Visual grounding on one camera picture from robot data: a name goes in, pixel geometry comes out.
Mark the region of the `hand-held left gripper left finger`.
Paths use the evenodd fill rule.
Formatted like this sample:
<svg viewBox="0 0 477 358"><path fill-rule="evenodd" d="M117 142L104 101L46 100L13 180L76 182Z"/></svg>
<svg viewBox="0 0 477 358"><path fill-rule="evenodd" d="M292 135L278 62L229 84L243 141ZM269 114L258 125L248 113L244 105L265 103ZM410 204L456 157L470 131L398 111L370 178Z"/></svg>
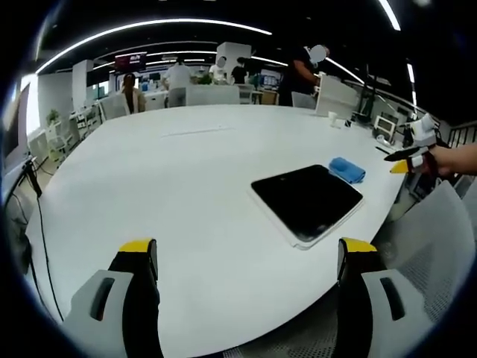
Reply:
<svg viewBox="0 0 477 358"><path fill-rule="evenodd" d="M120 247L71 299L63 330L86 357L160 357L157 241Z"/></svg>

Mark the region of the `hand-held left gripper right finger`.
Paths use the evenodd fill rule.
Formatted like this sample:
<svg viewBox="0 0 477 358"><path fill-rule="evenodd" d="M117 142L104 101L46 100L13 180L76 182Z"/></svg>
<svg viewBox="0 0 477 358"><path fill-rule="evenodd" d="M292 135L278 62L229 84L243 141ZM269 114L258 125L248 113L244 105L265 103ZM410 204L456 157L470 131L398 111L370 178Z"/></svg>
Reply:
<svg viewBox="0 0 477 358"><path fill-rule="evenodd" d="M337 281L337 357L406 357L431 330L423 295L370 243L339 239Z"/></svg>

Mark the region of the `person's right hand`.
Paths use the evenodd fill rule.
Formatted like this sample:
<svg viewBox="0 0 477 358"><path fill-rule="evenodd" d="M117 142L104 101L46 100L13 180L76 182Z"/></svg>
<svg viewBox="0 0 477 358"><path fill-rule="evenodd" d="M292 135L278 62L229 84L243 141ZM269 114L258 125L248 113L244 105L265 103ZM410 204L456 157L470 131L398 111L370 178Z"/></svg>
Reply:
<svg viewBox="0 0 477 358"><path fill-rule="evenodd" d="M441 176L459 173L459 153L457 148L435 146L432 154L437 163L437 170Z"/></svg>

